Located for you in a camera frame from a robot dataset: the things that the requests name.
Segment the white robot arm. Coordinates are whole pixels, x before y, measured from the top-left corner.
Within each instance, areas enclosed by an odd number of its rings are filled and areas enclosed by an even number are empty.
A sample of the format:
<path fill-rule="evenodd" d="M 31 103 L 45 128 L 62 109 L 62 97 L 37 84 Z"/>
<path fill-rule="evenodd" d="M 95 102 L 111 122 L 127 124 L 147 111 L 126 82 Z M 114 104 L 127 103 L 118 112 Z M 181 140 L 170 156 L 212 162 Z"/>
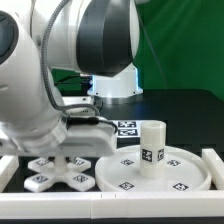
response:
<path fill-rule="evenodd" d="M 92 94 L 131 97 L 135 0 L 0 0 L 0 155 L 111 155 L 116 127 L 91 104 L 67 105 L 54 69 L 91 75 Z"/>

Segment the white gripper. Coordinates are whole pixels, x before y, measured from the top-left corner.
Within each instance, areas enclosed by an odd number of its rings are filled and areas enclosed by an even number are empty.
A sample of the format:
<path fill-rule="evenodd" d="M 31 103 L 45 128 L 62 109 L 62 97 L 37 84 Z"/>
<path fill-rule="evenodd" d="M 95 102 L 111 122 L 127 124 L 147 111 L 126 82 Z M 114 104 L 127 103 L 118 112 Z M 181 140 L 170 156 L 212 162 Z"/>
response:
<path fill-rule="evenodd" d="M 113 128 L 105 124 L 71 126 L 67 132 L 53 131 L 34 141 L 1 142 L 0 156 L 102 157 L 113 155 L 117 147 Z"/>

